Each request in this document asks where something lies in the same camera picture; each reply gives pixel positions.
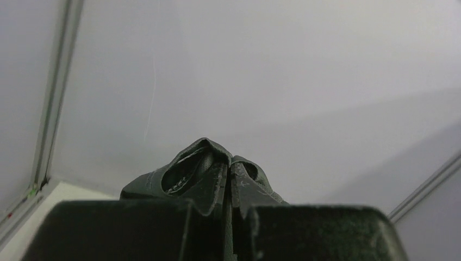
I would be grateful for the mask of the grey t-shirt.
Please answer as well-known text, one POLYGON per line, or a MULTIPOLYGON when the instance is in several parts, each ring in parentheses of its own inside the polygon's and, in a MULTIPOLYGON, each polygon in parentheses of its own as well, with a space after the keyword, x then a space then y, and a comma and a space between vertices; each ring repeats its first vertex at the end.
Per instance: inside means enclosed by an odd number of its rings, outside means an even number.
POLYGON ((278 203, 287 204, 276 193, 263 169, 256 163, 233 156, 220 144, 200 138, 180 151, 168 164, 143 174, 125 185, 120 199, 172 198, 180 197, 206 176, 220 176, 221 164, 227 170, 233 163, 241 163, 249 176, 278 203))

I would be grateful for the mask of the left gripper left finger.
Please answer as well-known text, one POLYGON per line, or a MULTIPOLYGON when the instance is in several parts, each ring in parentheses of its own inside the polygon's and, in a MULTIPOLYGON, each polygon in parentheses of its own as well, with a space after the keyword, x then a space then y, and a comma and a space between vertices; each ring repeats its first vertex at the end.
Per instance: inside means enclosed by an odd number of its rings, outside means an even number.
POLYGON ((213 164, 179 198, 62 201, 23 260, 224 260, 228 166, 213 164))

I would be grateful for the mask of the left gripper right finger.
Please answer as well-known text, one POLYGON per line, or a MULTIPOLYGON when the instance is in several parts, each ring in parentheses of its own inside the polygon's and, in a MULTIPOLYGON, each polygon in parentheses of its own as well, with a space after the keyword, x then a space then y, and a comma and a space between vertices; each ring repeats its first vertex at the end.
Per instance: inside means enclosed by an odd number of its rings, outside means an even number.
POLYGON ((278 202, 230 167, 233 250, 238 260, 407 260, 389 219, 368 206, 278 202))

